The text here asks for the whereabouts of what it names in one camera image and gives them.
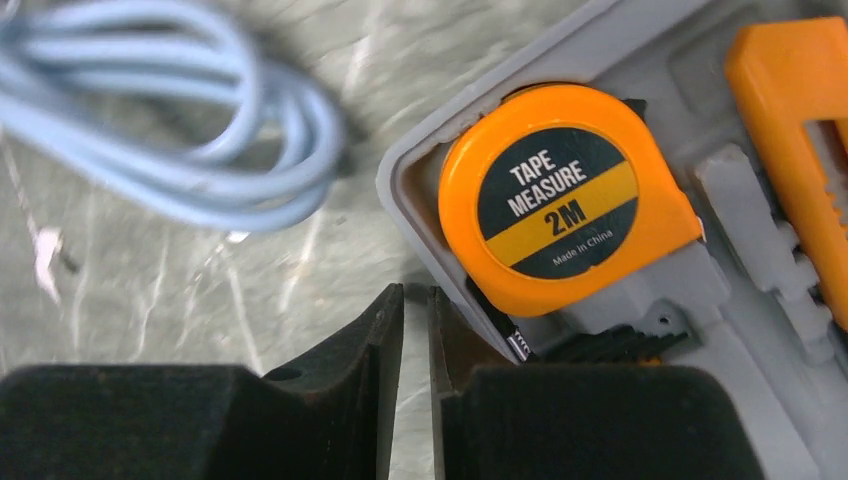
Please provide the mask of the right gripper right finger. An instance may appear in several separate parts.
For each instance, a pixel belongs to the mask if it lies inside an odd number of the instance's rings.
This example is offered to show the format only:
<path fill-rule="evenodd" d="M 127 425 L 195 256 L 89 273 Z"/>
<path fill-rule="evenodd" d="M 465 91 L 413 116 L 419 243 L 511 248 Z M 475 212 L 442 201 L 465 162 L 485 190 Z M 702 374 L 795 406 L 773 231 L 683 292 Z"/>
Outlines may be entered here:
<path fill-rule="evenodd" d="M 729 395 L 690 367 L 517 365 L 428 292 L 439 479 L 760 479 Z"/>

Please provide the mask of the grey tool case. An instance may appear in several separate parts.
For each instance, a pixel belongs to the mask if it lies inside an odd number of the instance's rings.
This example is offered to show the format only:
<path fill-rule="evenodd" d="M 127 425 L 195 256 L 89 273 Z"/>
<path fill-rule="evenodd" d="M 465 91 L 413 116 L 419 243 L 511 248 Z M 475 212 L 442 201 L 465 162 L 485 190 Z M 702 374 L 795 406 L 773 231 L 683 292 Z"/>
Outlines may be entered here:
<path fill-rule="evenodd" d="M 845 16 L 843 1 L 590 1 L 462 90 L 400 141 L 377 174 L 382 205 L 458 308 L 473 343 L 522 364 L 568 338 L 631 325 L 686 332 L 666 354 L 733 399 L 769 479 L 847 475 L 847 337 L 818 294 L 735 110 L 723 63 L 757 23 Z M 646 102 L 644 117 L 706 238 L 561 312 L 497 311 L 451 253 L 437 180 L 455 140 L 510 93 L 583 83 Z"/>

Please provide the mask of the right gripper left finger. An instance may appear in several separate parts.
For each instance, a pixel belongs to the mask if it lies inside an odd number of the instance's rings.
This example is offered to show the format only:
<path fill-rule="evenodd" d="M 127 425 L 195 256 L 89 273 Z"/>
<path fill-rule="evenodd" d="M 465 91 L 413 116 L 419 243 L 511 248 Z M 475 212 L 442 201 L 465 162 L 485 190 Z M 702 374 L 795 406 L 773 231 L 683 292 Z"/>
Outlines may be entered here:
<path fill-rule="evenodd" d="M 5 479 L 384 479 L 404 290 L 257 375 L 235 365 L 36 365 L 1 383 Z"/>

